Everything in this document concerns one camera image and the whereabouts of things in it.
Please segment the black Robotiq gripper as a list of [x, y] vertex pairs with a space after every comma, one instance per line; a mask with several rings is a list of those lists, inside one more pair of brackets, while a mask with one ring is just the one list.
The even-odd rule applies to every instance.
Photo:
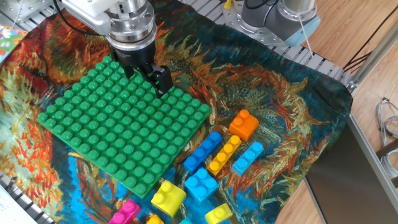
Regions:
[[135, 74], [136, 69], [152, 85], [156, 95], [164, 95], [174, 86], [169, 68], [154, 62], [154, 41], [143, 49], [133, 51], [121, 50], [111, 44], [108, 47], [111, 58], [122, 66], [127, 79]]

